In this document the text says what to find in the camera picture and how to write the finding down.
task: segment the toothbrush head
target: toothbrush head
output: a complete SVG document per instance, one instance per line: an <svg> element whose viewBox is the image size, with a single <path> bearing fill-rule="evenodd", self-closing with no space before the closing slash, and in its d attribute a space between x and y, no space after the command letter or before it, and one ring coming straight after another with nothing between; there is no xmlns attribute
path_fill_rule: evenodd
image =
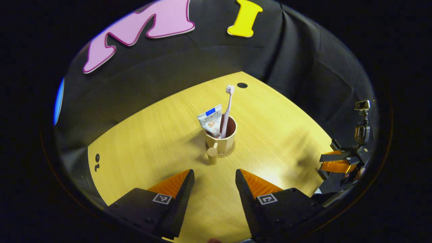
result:
<svg viewBox="0 0 432 243"><path fill-rule="evenodd" d="M226 92L230 95L234 94L234 85L227 85Z"/></svg>

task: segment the coaster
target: coaster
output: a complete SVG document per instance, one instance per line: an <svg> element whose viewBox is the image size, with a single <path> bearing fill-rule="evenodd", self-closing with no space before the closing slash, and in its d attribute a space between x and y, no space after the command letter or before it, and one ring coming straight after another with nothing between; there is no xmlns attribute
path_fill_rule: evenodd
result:
<svg viewBox="0 0 432 243"><path fill-rule="evenodd" d="M224 152L224 153L218 153L217 154L217 156L219 157L219 158L221 158L221 157L225 157L225 156L228 156L228 155L230 155L231 153L232 153L232 151L234 150L234 148L235 148L235 140L234 140L234 142L232 143L232 147L230 148L230 149L228 149L226 152ZM207 144L207 142L206 142L206 150L207 149L209 149L209 145Z"/></svg>

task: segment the pink letter m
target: pink letter m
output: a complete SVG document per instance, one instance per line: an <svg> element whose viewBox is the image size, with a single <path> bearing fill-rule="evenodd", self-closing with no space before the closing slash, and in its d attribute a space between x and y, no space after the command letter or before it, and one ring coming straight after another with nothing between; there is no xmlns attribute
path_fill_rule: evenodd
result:
<svg viewBox="0 0 432 243"><path fill-rule="evenodd" d="M153 26L147 31L149 38L162 38L192 31L195 24L189 21L190 0L159 0L141 13L131 13L120 19L98 36L89 46L83 72L88 74L108 61L115 53L115 46L107 46L110 34L121 43L132 46L140 37L147 22L154 16Z"/></svg>

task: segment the wooden table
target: wooden table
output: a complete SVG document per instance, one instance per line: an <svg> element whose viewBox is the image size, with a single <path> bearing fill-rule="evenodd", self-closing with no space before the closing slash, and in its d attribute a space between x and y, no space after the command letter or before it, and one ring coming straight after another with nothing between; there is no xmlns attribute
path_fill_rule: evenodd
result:
<svg viewBox="0 0 432 243"><path fill-rule="evenodd" d="M246 83L239 88L237 83ZM227 85L235 85L231 116L238 123L235 149L209 165L197 115L228 105ZM88 147L90 168L100 155L93 181L110 205L133 188L148 189L193 169L195 185L178 243L224 243L250 238L235 185L236 169L249 171L283 189L312 196L322 183L317 171L331 138L298 106L263 82L238 72L160 100L105 132Z"/></svg>

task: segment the beige cup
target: beige cup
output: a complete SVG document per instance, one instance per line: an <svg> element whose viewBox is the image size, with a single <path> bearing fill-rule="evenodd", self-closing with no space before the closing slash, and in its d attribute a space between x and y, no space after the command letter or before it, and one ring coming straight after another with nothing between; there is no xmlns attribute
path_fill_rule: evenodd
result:
<svg viewBox="0 0 432 243"><path fill-rule="evenodd" d="M222 120L220 124L220 131L222 131L223 118L225 114L222 114ZM228 117L228 124L226 126L226 138L214 138L210 136L206 131L206 145L207 156L209 157L210 164L216 164L218 157L228 156L235 147L234 137L237 132L237 122L235 122L232 116Z"/></svg>

